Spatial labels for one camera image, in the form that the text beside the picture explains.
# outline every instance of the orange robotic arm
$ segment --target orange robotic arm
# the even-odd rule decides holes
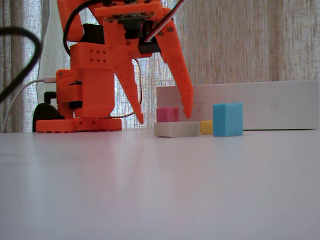
[[[59,116],[37,121],[37,132],[121,129],[121,119],[110,118],[115,106],[115,74],[142,124],[132,59],[148,58],[153,53],[160,53],[168,64],[181,94],[184,114],[187,118],[191,116],[193,86],[173,20],[146,41],[156,23],[170,12],[163,8],[161,0],[57,0],[57,3],[67,40],[78,43],[70,48],[71,69],[56,73]],[[89,7],[100,25],[83,27],[79,14],[73,14],[69,30],[65,29],[70,14],[82,7]]]

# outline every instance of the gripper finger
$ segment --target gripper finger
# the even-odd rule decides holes
[[[168,64],[181,94],[184,115],[190,118],[193,108],[194,89],[173,20],[169,21],[156,35],[156,40],[161,49],[162,59]]]
[[[120,54],[121,58],[113,58],[114,72],[126,94],[133,111],[141,124],[144,123],[144,115],[138,100],[138,88],[135,82],[135,71],[132,60],[126,54]]]

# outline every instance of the table surface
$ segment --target table surface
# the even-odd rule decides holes
[[[318,240],[320,132],[0,134],[1,240]]]

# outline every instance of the white rectangular block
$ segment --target white rectangular block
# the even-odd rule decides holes
[[[156,137],[195,137],[200,134],[198,121],[156,122],[154,135]]]
[[[157,87],[157,107],[178,107],[180,121],[213,119],[213,104],[243,103],[244,130],[319,128],[319,81],[272,81],[195,85],[186,119],[176,86]]]

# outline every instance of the white box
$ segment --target white box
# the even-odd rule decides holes
[[[195,85],[186,119],[176,86],[157,87],[157,107],[179,107],[180,121],[213,119],[213,104],[242,102],[244,130],[319,128],[319,81]]]

